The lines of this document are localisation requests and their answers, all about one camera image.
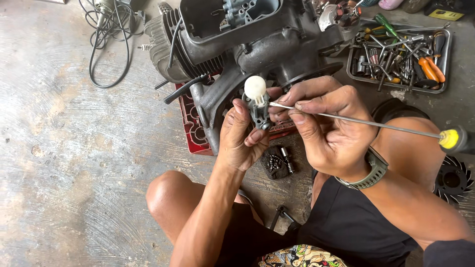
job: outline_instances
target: orange screwdriver handle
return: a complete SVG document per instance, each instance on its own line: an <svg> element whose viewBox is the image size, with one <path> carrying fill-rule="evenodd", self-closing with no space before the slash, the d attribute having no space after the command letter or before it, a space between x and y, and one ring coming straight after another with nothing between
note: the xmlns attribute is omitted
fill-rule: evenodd
<svg viewBox="0 0 475 267"><path fill-rule="evenodd" d="M439 82L443 83L445 82L445 75L442 73L439 67L432 61L430 57L426 57L427 62L429 62L430 67L432 70L435 72L437 77L439 78Z"/></svg>
<svg viewBox="0 0 475 267"><path fill-rule="evenodd" d="M432 70L432 68L429 65L429 62L423 57L419 58L419 65L422 67L422 70L424 73L427 75L427 78L434 80L436 82L439 82L439 78L435 74L435 72Z"/></svg>

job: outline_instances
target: red plastic part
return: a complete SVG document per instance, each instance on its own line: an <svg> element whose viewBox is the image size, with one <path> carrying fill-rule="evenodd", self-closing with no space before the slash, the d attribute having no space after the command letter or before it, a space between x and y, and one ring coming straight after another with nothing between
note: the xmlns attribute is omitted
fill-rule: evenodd
<svg viewBox="0 0 475 267"><path fill-rule="evenodd" d="M184 84L175 84L175 89L178 89L183 85ZM178 101L180 102L181 116L183 118L183 127L185 128L188 150L191 154L212 156L213 151L206 139L203 125L201 125L191 93L188 92L187 94L180 96ZM272 140L283 137L294 133L295 131L296 128L294 122L291 120L278 122L269 130L270 139Z"/></svg>

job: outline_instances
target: black cooling fan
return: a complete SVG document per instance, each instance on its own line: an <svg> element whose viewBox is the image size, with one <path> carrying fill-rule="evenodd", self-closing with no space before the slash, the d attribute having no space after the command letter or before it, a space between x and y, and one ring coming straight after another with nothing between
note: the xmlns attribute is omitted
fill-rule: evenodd
<svg viewBox="0 0 475 267"><path fill-rule="evenodd" d="M432 192L449 204L459 204L459 200L467 198L464 194L472 191L469 189L474 182L470 179L471 174L463 162L456 157L446 156Z"/></svg>

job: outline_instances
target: black shorts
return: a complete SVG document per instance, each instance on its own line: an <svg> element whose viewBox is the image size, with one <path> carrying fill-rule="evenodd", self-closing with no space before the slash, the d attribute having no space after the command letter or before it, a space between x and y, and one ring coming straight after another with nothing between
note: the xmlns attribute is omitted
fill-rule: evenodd
<svg viewBox="0 0 475 267"><path fill-rule="evenodd" d="M322 248L353 266L404 266L417 243L392 225L360 191L330 177L297 241L260 225L249 205L235 203L216 266L254 266L256 259L293 245Z"/></svg>

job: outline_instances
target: white plastic part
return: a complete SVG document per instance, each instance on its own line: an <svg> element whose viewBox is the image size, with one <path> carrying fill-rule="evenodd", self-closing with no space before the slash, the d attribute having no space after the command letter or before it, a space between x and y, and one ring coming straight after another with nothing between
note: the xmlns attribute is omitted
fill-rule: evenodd
<svg viewBox="0 0 475 267"><path fill-rule="evenodd" d="M261 76L251 76L244 83L244 93L247 97L254 100L256 105L264 104L264 95L266 94L266 81Z"/></svg>

